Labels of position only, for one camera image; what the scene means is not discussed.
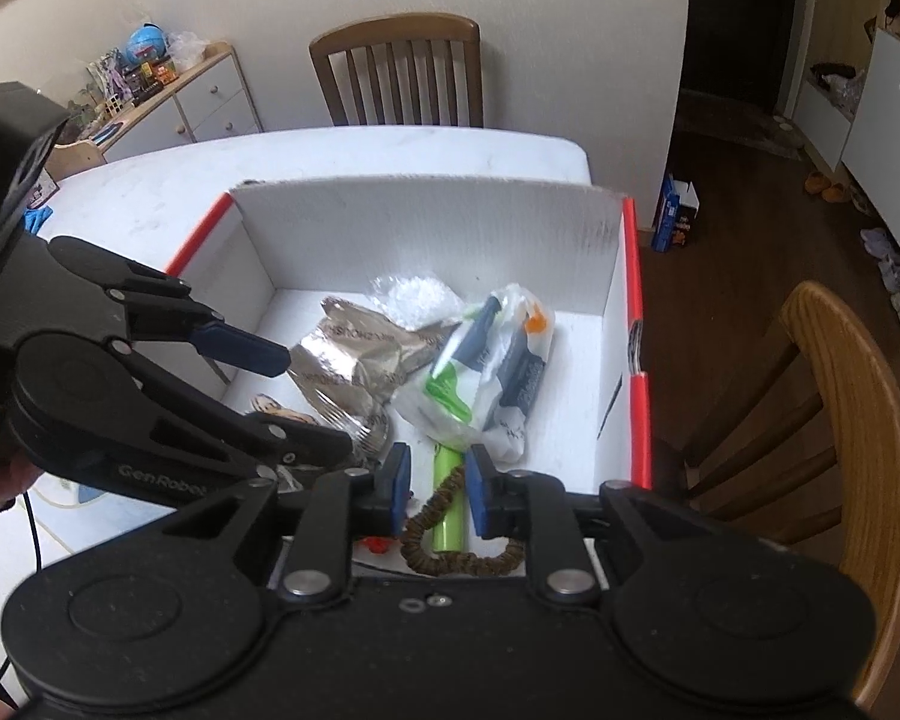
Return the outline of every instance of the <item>green cylinder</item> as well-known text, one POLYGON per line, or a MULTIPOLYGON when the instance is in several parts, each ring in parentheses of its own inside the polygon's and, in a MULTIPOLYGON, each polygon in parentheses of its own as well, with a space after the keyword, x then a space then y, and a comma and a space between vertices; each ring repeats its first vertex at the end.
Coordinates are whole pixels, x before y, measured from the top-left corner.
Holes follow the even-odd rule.
MULTIPOLYGON (((463 454, 437 445, 437 453, 434 454, 434 490, 446 479, 453 469, 463 465, 463 454)), ((447 509, 447 513, 441 522, 434 528, 434 552, 463 552, 463 544, 466 540, 466 521, 464 511, 463 490, 454 496, 453 503, 447 509)))

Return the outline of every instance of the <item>metal bolt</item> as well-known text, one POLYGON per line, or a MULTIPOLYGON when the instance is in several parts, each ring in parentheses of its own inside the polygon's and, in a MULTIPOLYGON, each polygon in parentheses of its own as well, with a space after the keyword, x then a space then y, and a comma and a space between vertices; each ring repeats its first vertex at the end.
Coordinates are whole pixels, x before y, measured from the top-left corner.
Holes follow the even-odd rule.
POLYGON ((322 571, 314 571, 305 568, 294 571, 283 578, 284 589, 293 595, 306 598, 311 595, 319 595, 330 586, 330 577, 322 571))
POLYGON ((419 598, 404 598, 397 606, 401 611, 410 614, 420 614, 427 610, 427 605, 419 598))
POLYGON ((547 584, 552 591, 560 595, 581 595, 593 589, 597 580, 588 571, 578 568, 562 568, 547 577, 547 584))
POLYGON ((427 596, 428 607, 445 608, 451 604, 453 604, 453 599, 449 595, 435 592, 432 595, 427 596))

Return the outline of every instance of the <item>doorway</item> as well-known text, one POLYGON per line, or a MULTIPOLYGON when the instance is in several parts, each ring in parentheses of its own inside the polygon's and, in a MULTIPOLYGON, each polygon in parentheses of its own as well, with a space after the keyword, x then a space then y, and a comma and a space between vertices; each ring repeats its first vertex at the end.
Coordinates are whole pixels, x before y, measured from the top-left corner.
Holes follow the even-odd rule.
POLYGON ((690 0, 680 87, 775 106, 795 0, 690 0))

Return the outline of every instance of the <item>chair backrest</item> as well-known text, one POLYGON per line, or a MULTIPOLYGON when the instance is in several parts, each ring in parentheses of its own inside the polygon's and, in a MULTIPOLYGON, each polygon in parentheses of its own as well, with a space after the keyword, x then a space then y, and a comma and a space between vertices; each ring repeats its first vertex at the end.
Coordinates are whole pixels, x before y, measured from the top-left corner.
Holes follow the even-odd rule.
POLYGON ((820 284, 804 281, 797 285, 749 365, 738 370, 682 456, 688 467, 700 467, 799 354, 809 362, 818 392, 701 476, 688 495, 698 499, 736 477, 826 408, 833 447, 707 513, 737 520, 778 502, 834 464, 839 466, 841 507, 761 535, 796 544, 842 523, 840 570, 866 591, 877 615, 874 649, 854 688, 858 704, 869 707, 900 642, 900 390, 860 319, 820 284))
POLYGON ((466 81, 467 111, 471 127, 484 125, 484 89, 480 67, 480 28, 476 22, 452 13, 401 13, 394 16, 381 16, 362 22, 348 23, 325 34, 310 44, 310 57, 314 61, 317 80, 326 98, 330 117, 338 127, 351 124, 347 119, 343 106, 340 86, 334 76, 330 57, 337 53, 346 55, 347 74, 350 79, 350 90, 353 105, 359 124, 367 123, 367 108, 364 105, 364 93, 360 84, 357 69, 357 56, 367 65, 367 77, 370 81, 370 95, 373 98, 372 113, 376 115, 377 124, 386 124, 384 119, 383 87, 377 71, 380 53, 374 47, 383 47, 388 77, 389 96, 394 104, 394 121, 392 124, 405 124, 403 109, 404 95, 400 87, 400 76, 397 60, 406 62, 408 98, 410 100, 410 117, 407 124, 423 124, 420 101, 420 78, 418 75, 418 59, 423 64, 427 100, 430 110, 428 124, 440 124, 439 81, 437 80, 437 62, 443 65, 445 80, 444 98, 450 124, 456 127, 458 120, 457 77, 453 62, 453 43, 463 44, 463 71, 466 81))

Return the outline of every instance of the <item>cardboard box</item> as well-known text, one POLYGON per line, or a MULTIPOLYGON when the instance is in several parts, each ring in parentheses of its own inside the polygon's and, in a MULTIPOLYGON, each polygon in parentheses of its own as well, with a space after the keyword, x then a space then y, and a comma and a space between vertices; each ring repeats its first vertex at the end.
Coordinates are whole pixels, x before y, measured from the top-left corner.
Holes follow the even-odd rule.
POLYGON ((671 245, 685 247, 690 236, 690 228, 700 210, 700 199, 694 185, 685 181, 674 181, 677 190, 677 215, 674 218, 674 231, 670 237, 671 245))
MULTIPOLYGON (((215 204, 169 274, 230 324, 293 346, 338 295, 367 305, 370 279, 432 274, 468 301, 509 282, 556 311, 547 370, 519 467, 595 493, 607 479, 650 485, 650 409, 639 365, 643 322, 634 201, 591 186, 490 178, 353 177, 244 184, 215 204)), ((165 368, 237 412, 255 394, 311 413, 289 376, 268 379, 221 365, 221 380, 181 343, 137 343, 165 368)), ((434 445, 391 410, 394 440, 410 445, 415 500, 433 489, 434 445)), ((114 507, 119 496, 86 504, 114 507)), ((152 518, 150 509, 141 517, 152 518)), ((468 548, 503 544, 472 531, 468 548)), ((397 550, 355 557, 407 571, 397 550)))

